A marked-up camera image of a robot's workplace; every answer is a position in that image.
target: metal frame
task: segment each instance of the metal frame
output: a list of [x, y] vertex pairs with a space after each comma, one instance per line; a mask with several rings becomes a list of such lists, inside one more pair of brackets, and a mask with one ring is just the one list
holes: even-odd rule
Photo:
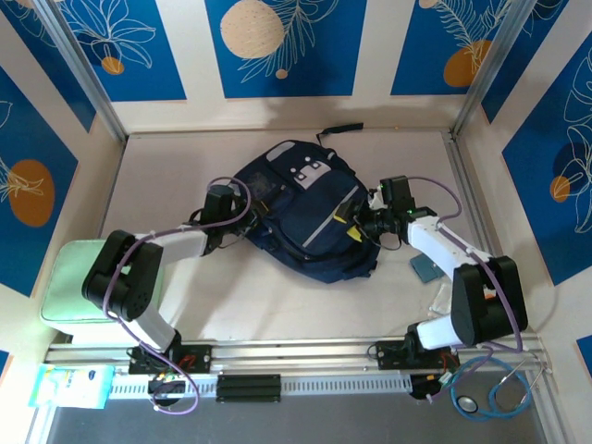
[[68, 67], [89, 97], [99, 116], [103, 118], [107, 129], [116, 139], [125, 143], [128, 134], [111, 105], [103, 85], [76, 40], [76, 36], [66, 23], [64, 16], [62, 16], [59, 6], [54, 0], [31, 0], [31, 2], [41, 23], [54, 41], [57, 50], [68, 63]]
[[[550, 366], [548, 356], [535, 333], [524, 333], [524, 347], [541, 363]], [[256, 340], [256, 341], [195, 341], [190, 344], [211, 344], [212, 360], [208, 375], [191, 375], [198, 384], [200, 396], [215, 396], [217, 375], [280, 374], [282, 395], [335, 395], [352, 393], [406, 393], [410, 391], [410, 375], [435, 373], [440, 369], [413, 371], [379, 370], [375, 360], [367, 355], [368, 347], [377, 340], [401, 340], [402, 338], [362, 339], [308, 339], [308, 340]], [[513, 338], [499, 341], [512, 346]], [[129, 357], [127, 347], [112, 345], [50, 346], [46, 362], [67, 367], [109, 364], [116, 367], [116, 377], [110, 393], [113, 400], [147, 399], [149, 376], [127, 373]], [[484, 352], [477, 348], [458, 350], [461, 362], [466, 362]], [[499, 351], [497, 356], [516, 366], [526, 356]], [[534, 381], [540, 365], [536, 359], [521, 366], [529, 382]], [[486, 364], [480, 372], [499, 371], [495, 365]], [[557, 396], [552, 378], [543, 373], [533, 390], [539, 421], [548, 442], [571, 442], [568, 431], [560, 420]], [[51, 425], [44, 418], [51, 417], [51, 409], [41, 410], [41, 429]], [[35, 433], [43, 436], [39, 430]]]
[[461, 111], [456, 117], [454, 125], [452, 125], [450, 132], [454, 140], [457, 140], [461, 135], [469, 118], [471, 118], [474, 111], [483, 101], [491, 83], [498, 75], [501, 65], [512, 49], [514, 42], [518, 38], [522, 27], [536, 4], [537, 0], [512, 2], [508, 10], [508, 15], [499, 26], [498, 33], [495, 39], [493, 39], [493, 44], [489, 48], [485, 60], [481, 64], [481, 68], [477, 71], [473, 84], [466, 94]]
[[[474, 183], [463, 160], [465, 155], [463, 155], [457, 141], [462, 135], [469, 118], [485, 97], [488, 88], [498, 74], [503, 61], [510, 52], [536, 2], [537, 0], [512, 2], [508, 15], [499, 27], [496, 39], [477, 72], [473, 85], [466, 94], [462, 109], [452, 128], [450, 131], [442, 131], [450, 164], [463, 194], [464, 206], [475, 225], [475, 243], [492, 253], [499, 253], [499, 249], [496, 248], [496, 242], [487, 230], [487, 224], [482, 216], [484, 207], [479, 204], [478, 196], [475, 195]], [[32, 0], [32, 3], [42, 24], [54, 40], [60, 54], [67, 61], [81, 87], [89, 96], [97, 112], [104, 119], [107, 128], [117, 139], [125, 142], [128, 134], [76, 37], [61, 15], [59, 7], [53, 0]], [[150, 134], [142, 134], [138, 137], [150, 137]], [[203, 388], [204, 393], [202, 393], [202, 396], [206, 397], [213, 396], [212, 381], [215, 381], [216, 375], [219, 374], [281, 374], [285, 383], [289, 384], [287, 387], [293, 388], [291, 394], [310, 395], [335, 394], [331, 390], [337, 388], [333, 388], [332, 381], [340, 384], [341, 381], [355, 382], [370, 379], [372, 381], [387, 381], [385, 383], [386, 388], [376, 389], [389, 391], [392, 389], [389, 388], [389, 381], [392, 384], [392, 381], [395, 380], [408, 380], [405, 377], [408, 378], [408, 375], [411, 374], [433, 373], [438, 370], [379, 371], [376, 361], [367, 356], [367, 349], [377, 340], [387, 339], [401, 338], [192, 342], [214, 343], [210, 375], [192, 377], [200, 384], [200, 388]], [[512, 339], [503, 339], [501, 342], [512, 345]], [[549, 364], [547, 355], [536, 334], [524, 334], [524, 343], [543, 363]], [[130, 376], [127, 374], [129, 357], [126, 354], [126, 349], [127, 347], [112, 345], [81, 347], [71, 344], [53, 344], [48, 350], [45, 361], [49, 364], [73, 367], [89, 364], [114, 365], [117, 369], [117, 377], [110, 397], [112, 399], [145, 398], [145, 392], [138, 389], [138, 387], [145, 387], [148, 376]], [[482, 354], [478, 349], [459, 350], [462, 361]], [[523, 359], [520, 355], [504, 351], [499, 352], [497, 355], [500, 359], [514, 365], [520, 363]], [[529, 381], [533, 381], [537, 374], [537, 363], [533, 361], [524, 365], [521, 369], [524, 370]], [[497, 369], [495, 366], [485, 365], [479, 371], [491, 370]], [[329, 387], [328, 391], [319, 390], [319, 381], [321, 388]], [[313, 388], [305, 386], [308, 382], [313, 382], [316, 385], [313, 385]], [[358, 387], [361, 387], [358, 389], [362, 391], [369, 389], [369, 386], [364, 384]], [[570, 442], [571, 440], [568, 439], [569, 430], [561, 423], [559, 406], [554, 399], [557, 394], [552, 383], [552, 377], [543, 374], [533, 394], [536, 410], [548, 442]], [[55, 408], [49, 407], [37, 410], [30, 430], [29, 442], [45, 442], [47, 440], [55, 411]]]

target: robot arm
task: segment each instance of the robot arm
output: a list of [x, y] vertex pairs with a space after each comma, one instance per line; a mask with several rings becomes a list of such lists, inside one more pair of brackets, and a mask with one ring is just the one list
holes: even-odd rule
[[[200, 224], [229, 220], [244, 207], [230, 186], [216, 185], [208, 192]], [[150, 304], [159, 267], [209, 254], [220, 246], [226, 234], [244, 234], [252, 228], [265, 211], [255, 202], [248, 215], [235, 225], [180, 232], [145, 242], [117, 279], [108, 310], [157, 350], [169, 353], [175, 344], [180, 344], [180, 334]], [[196, 213], [186, 227], [195, 224]], [[381, 180], [370, 204], [344, 203], [336, 219], [345, 223], [355, 221], [373, 241], [385, 232], [399, 235], [402, 241], [430, 257], [452, 280], [450, 315], [409, 326], [405, 337], [408, 353], [416, 355], [460, 344], [471, 346], [512, 333], [500, 298], [486, 298], [485, 289], [493, 290], [493, 285], [483, 265], [492, 270], [503, 288], [519, 328], [526, 328], [528, 320], [515, 262], [477, 250], [443, 226], [432, 210], [416, 208], [404, 176]], [[124, 231], [115, 231], [107, 239], [82, 288], [83, 296], [97, 307], [103, 306], [117, 265], [135, 241], [136, 236]]]
[[338, 220], [355, 220], [362, 233], [378, 241], [382, 233], [400, 239], [427, 255], [452, 281], [451, 312], [409, 326], [405, 341], [410, 354], [448, 346], [473, 346], [512, 333], [512, 325], [494, 285], [503, 290], [519, 329], [528, 325], [516, 263], [492, 257], [461, 239], [429, 208], [416, 208], [404, 176], [382, 179], [369, 204], [345, 203]]
[[[203, 209], [193, 213], [190, 221], [181, 225], [181, 231], [162, 238], [148, 240], [131, 255], [117, 278], [111, 292], [108, 311], [117, 315], [127, 326], [160, 352], [170, 354], [180, 344], [180, 334], [158, 313], [151, 304], [154, 285], [161, 266], [187, 258], [198, 258], [219, 247], [226, 234], [244, 234], [253, 226], [264, 208], [251, 205], [247, 215], [232, 225], [201, 230], [184, 230], [197, 225], [194, 218], [200, 214], [199, 224], [211, 226], [239, 215], [245, 202], [232, 186], [214, 185], [206, 196]], [[118, 264], [126, 252], [143, 235], [133, 235], [117, 230], [109, 235], [82, 285], [82, 296], [103, 308], [104, 297]]]

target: blue cable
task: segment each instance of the blue cable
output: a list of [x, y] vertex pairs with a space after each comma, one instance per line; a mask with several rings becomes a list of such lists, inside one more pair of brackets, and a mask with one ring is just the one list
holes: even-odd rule
[[[459, 367], [459, 369], [456, 371], [456, 373], [454, 374], [454, 376], [452, 377], [452, 380], [450, 381], [450, 383], [454, 384], [459, 379], [459, 377], [461, 377], [461, 375], [464, 373], [465, 370], [467, 370], [470, 366], [472, 366], [473, 364], [475, 364], [481, 360], [483, 360], [483, 358], [478, 356], [476, 358], [473, 358], [473, 359], [467, 361], [463, 365], [461, 365]], [[493, 362], [494, 364], [499, 365], [500, 367], [503, 367], [508, 372], [511, 372], [513, 370], [509, 364], [504, 363], [502, 360], [500, 360], [498, 358], [489, 358], [489, 361]], [[463, 416], [466, 419], [469, 419], [471, 421], [483, 423], [483, 422], [486, 422], [492, 418], [511, 419], [514, 416], [516, 416], [517, 414], [522, 413], [528, 407], [528, 405], [530, 405], [530, 402], [532, 400], [532, 392], [530, 390], [530, 386], [528, 385], [528, 381], [526, 380], [526, 378], [520, 373], [515, 373], [514, 376], [516, 376], [520, 380], [520, 382], [523, 383], [524, 388], [526, 389], [526, 399], [516, 409], [512, 410], [511, 412], [501, 412], [500, 409], [498, 408], [496, 401], [495, 401], [496, 393], [498, 392], [498, 390], [501, 387], [500, 384], [497, 384], [489, 392], [488, 400], [489, 400], [489, 407], [491, 408], [491, 410], [489, 410], [489, 411], [478, 409], [475, 413], [465, 412], [461, 408], [461, 406], [459, 405], [459, 402], [457, 401], [455, 386], [450, 387], [450, 396], [452, 397], [452, 404], [454, 405], [454, 408], [457, 410], [457, 412], [461, 414], [461, 416]]]

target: reflective strip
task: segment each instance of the reflective strip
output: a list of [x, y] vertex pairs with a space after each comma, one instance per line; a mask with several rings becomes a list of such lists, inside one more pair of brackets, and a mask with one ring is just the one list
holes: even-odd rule
[[276, 148], [274, 148], [273, 150], [271, 150], [269, 153], [267, 153], [267, 160], [269, 162], [276, 160], [278, 157], [280, 157], [282, 154], [286, 153], [292, 146], [294, 146], [296, 143], [291, 142], [291, 141], [285, 141], [282, 142], [281, 144], [279, 144]]
[[332, 212], [331, 212], [331, 214], [328, 216], [328, 218], [327, 218], [327, 219], [325, 219], [325, 220], [323, 221], [323, 223], [322, 223], [321, 225], [319, 225], [319, 226], [318, 226], [318, 228], [317, 228], [317, 229], [316, 229], [316, 230], [313, 232], [313, 234], [311, 234], [311, 235], [309, 236], [309, 238], [308, 238], [308, 239], [307, 239], [307, 240], [306, 240], [306, 241], [305, 241], [305, 242], [302, 244], [302, 247], [306, 248], [308, 245], [310, 245], [310, 243], [311, 243], [312, 241], [314, 241], [314, 240], [315, 240], [316, 236], [318, 236], [318, 235], [319, 235], [319, 233], [320, 233], [321, 231], [323, 231], [323, 228], [325, 228], [325, 227], [328, 225], [328, 223], [331, 221], [331, 219], [333, 219], [333, 215], [335, 215], [335, 213], [337, 213], [337, 210], [338, 210], [339, 206], [340, 206], [341, 204], [345, 204], [346, 202], [348, 202], [348, 201], [351, 199], [351, 197], [352, 197], [352, 196], [355, 194], [355, 192], [356, 192], [356, 191], [358, 191], [358, 189], [359, 189], [359, 188], [360, 188], [360, 187], [358, 187], [358, 186], [356, 185], [355, 187], [353, 187], [353, 188], [351, 189], [351, 191], [350, 191], [350, 192], [348, 192], [347, 196], [345, 196], [345, 197], [343, 198], [343, 200], [342, 200], [341, 202], [339, 202], [339, 205], [337, 205], [337, 206], [336, 206], [336, 207], [333, 209], [333, 211], [332, 211]]

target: yellow tag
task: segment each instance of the yellow tag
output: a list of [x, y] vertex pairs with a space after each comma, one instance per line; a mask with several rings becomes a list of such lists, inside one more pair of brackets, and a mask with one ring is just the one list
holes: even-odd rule
[[358, 228], [356, 227], [351, 227], [350, 229], [348, 229], [348, 235], [355, 241], [362, 241], [362, 234], [360, 233], [360, 231], [358, 231]]

